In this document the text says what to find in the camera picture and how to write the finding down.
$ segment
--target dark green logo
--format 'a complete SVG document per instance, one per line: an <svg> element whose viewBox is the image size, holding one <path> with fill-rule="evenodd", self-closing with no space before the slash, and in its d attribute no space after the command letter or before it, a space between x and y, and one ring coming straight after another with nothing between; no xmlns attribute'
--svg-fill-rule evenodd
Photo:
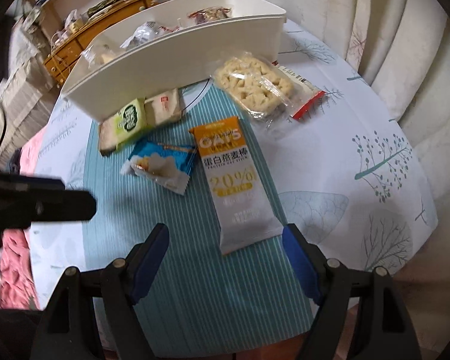
<svg viewBox="0 0 450 360"><path fill-rule="evenodd" d="M137 126L137 121L137 110L134 105L129 105L123 111L123 120L119 124L119 127L123 127L127 132L130 132Z"/></svg>

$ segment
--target pink cloth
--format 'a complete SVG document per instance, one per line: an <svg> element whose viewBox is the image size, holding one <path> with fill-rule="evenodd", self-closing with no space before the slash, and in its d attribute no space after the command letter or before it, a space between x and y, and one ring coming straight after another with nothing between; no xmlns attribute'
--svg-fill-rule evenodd
<svg viewBox="0 0 450 360"><path fill-rule="evenodd" d="M20 174L31 176L38 160L43 135L42 128L22 148ZM4 309L29 309L32 304L38 308L37 294L30 266L28 230L5 230L0 260L2 275L0 307Z"/></svg>

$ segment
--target curtain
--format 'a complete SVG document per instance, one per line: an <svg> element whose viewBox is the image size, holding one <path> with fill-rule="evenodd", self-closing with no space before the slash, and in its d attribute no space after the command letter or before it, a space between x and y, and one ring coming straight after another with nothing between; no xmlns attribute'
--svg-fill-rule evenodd
<svg viewBox="0 0 450 360"><path fill-rule="evenodd" d="M450 20L436 0L268 1L359 72L427 174L439 225L395 278L434 359L450 339Z"/></svg>

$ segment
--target storage box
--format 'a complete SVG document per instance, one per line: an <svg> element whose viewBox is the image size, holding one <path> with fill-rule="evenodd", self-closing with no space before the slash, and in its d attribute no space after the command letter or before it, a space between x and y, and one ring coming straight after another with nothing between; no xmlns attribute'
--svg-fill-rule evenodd
<svg viewBox="0 0 450 360"><path fill-rule="evenodd" d="M62 94L102 122L137 97L208 78L217 61L235 52L246 50L276 59L286 12L264 0L171 0L107 28L90 45L120 45L146 21L172 27L189 12L215 6L231 8L232 17L164 35L92 73L80 57Z"/></svg>

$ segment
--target teal striped placemat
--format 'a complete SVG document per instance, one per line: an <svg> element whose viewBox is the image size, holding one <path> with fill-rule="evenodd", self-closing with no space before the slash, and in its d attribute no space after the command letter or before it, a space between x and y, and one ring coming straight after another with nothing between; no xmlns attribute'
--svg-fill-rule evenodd
<svg viewBox="0 0 450 360"><path fill-rule="evenodd" d="M184 119L152 133L155 142L193 143L188 129L239 112L212 87ZM285 216L251 126L245 138L276 216ZM132 150L108 158L98 152L97 125L91 127L84 187L98 202L97 214L83 226L89 269L106 266L143 242L157 222L170 230L170 247L149 295L135 307L156 356L191 357L233 353L294 337L308 330L312 314L275 237L223 257L220 225L207 179L196 162L185 196L149 180L123 176ZM102 307L97 307L101 321Z"/></svg>

